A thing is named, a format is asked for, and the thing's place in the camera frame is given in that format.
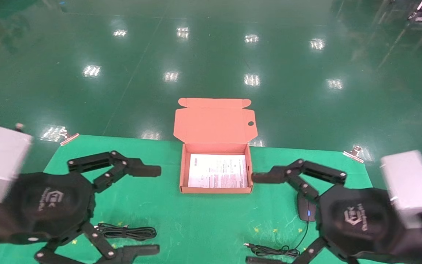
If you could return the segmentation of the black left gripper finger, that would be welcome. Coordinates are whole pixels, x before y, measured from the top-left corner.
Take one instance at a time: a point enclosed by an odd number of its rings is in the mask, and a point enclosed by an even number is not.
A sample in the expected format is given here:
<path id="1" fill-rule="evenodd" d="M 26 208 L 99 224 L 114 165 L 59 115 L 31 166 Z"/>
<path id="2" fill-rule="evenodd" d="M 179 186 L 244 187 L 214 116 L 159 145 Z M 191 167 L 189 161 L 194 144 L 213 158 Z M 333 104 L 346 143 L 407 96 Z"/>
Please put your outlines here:
<path id="1" fill-rule="evenodd" d="M 132 264 L 136 257 L 152 256 L 159 254 L 159 245 L 130 245 L 126 247 L 114 248 L 108 238 L 130 238 L 136 241 L 145 241 L 157 236 L 156 229 L 152 227 L 129 228 L 99 223 L 93 226 L 87 222 L 76 230 L 77 234 L 84 234 L 91 244 L 99 251 L 101 257 L 97 264 Z M 48 242 L 34 255 L 34 259 L 39 264 L 80 264 L 80 261 L 56 254 L 56 250 L 61 246 L 60 242 Z"/>
<path id="2" fill-rule="evenodd" d="M 139 158 L 127 158 L 117 151 L 92 154 L 67 162 L 69 172 L 92 172 L 109 168 L 94 179 L 92 185 L 96 193 L 101 193 L 126 175 L 134 177 L 158 177 L 162 169 L 157 165 L 145 165 Z"/>

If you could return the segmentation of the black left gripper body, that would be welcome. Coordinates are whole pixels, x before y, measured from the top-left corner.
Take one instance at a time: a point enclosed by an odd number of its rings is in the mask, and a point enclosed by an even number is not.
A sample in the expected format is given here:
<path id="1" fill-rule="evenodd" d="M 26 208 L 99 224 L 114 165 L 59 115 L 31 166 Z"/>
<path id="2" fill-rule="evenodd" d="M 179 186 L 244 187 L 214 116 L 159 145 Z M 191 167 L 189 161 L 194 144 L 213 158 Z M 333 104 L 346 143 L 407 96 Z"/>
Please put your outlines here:
<path id="1" fill-rule="evenodd" d="M 0 202 L 0 244 L 65 242 L 92 217 L 94 194 L 79 173 L 20 175 Z"/>

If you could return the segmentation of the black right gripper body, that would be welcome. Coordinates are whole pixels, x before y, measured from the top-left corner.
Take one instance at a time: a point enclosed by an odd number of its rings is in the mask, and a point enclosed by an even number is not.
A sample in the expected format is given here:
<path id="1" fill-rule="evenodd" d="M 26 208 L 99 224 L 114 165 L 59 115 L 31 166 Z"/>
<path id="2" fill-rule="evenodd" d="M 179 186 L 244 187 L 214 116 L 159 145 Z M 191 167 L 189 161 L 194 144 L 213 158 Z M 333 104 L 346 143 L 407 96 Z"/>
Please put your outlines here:
<path id="1" fill-rule="evenodd" d="M 422 263 L 422 228 L 404 226 L 386 190 L 333 186 L 315 215 L 327 249 L 343 262 Z"/>

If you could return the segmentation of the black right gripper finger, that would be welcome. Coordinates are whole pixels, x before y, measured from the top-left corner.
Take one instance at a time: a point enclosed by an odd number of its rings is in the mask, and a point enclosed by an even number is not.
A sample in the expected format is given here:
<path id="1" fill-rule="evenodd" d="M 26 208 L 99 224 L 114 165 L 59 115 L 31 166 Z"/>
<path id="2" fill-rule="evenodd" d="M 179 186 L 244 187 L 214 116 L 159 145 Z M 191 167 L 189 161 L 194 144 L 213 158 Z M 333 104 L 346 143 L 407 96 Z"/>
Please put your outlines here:
<path id="1" fill-rule="evenodd" d="M 353 256 L 346 254 L 348 250 L 346 250 L 343 246 L 344 242 L 349 241 L 346 238 L 340 237 L 319 237 L 314 242 L 312 242 L 308 248 L 308 250 L 304 251 L 298 258 L 293 261 L 293 264 L 309 264 L 324 248 L 333 248 L 333 253 L 341 253 L 341 259 L 347 264 L 358 264 L 359 261 L 354 258 Z M 285 262 L 280 260 L 273 260 L 268 258 L 261 258 L 261 257 L 246 257 L 245 260 L 246 264 L 284 264 Z"/>
<path id="2" fill-rule="evenodd" d="M 266 173 L 252 173 L 254 183 L 281 184 L 288 183 L 294 190 L 310 202 L 317 202 L 318 190 L 306 182 L 301 175 L 313 177 L 331 184 L 344 186 L 347 173 L 311 161 L 298 159 L 287 166 L 273 166 Z"/>

